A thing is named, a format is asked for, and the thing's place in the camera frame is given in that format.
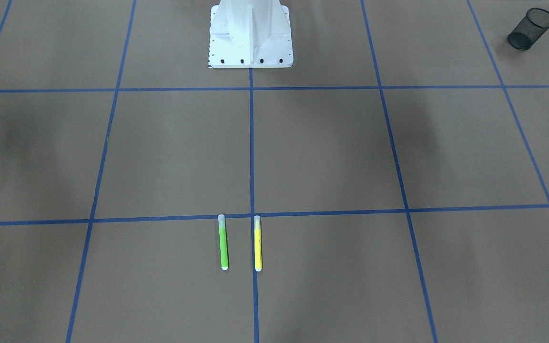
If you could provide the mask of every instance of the green marker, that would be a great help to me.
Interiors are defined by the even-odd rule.
[[[222,257],[222,271],[228,270],[228,239],[226,238],[226,217],[223,214],[217,216],[220,225],[220,256]]]

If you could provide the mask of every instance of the white metal bracket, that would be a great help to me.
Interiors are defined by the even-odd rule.
[[[289,9],[279,0],[221,0],[211,8],[209,68],[294,64]]]

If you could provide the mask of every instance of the marker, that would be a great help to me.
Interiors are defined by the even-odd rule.
[[[222,271],[228,270],[228,239],[226,238],[226,216],[220,214],[217,216],[217,222],[220,226],[220,257],[222,259]]]
[[[253,247],[255,252],[255,271],[262,271],[262,225],[260,216],[253,217]]]

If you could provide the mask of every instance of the black cup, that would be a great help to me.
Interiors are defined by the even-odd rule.
[[[549,29],[549,11],[532,8],[508,35],[508,43],[518,50],[529,50]]]

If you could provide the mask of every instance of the yellow marker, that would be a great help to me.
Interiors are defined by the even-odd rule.
[[[253,249],[255,254],[255,271],[262,271],[262,225],[260,216],[253,217]]]

